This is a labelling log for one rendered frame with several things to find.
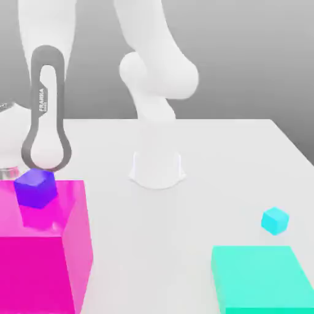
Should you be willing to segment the small purple cube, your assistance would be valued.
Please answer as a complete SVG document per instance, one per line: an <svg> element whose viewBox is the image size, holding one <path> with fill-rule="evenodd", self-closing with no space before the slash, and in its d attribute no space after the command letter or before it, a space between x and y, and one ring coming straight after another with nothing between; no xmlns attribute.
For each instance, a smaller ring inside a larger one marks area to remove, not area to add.
<svg viewBox="0 0 314 314"><path fill-rule="evenodd" d="M19 205L44 208L57 197L55 175L41 169L30 169L13 181Z"/></svg>

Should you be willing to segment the small cyan cube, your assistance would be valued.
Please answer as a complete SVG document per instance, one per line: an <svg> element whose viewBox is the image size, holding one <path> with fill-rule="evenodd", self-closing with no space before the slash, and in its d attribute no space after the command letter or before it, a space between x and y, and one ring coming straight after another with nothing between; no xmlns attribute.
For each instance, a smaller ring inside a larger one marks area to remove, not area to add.
<svg viewBox="0 0 314 314"><path fill-rule="evenodd" d="M277 207L266 210L262 215L261 226L276 236L288 227L289 215Z"/></svg>

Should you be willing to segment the large turquoise box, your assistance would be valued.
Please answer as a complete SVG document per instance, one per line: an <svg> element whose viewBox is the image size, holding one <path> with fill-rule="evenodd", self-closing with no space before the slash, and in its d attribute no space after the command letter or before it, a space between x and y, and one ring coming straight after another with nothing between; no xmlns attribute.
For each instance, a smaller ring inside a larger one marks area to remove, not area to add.
<svg viewBox="0 0 314 314"><path fill-rule="evenodd" d="M314 288L289 246L214 246L220 314L314 314Z"/></svg>

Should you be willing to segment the large magenta box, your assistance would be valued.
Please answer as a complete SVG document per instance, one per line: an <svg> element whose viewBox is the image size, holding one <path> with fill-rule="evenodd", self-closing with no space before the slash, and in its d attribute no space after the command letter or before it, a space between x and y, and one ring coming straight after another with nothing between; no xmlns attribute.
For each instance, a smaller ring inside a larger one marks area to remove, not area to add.
<svg viewBox="0 0 314 314"><path fill-rule="evenodd" d="M0 182L0 314L80 314L93 249L81 180L58 180L43 209Z"/></svg>

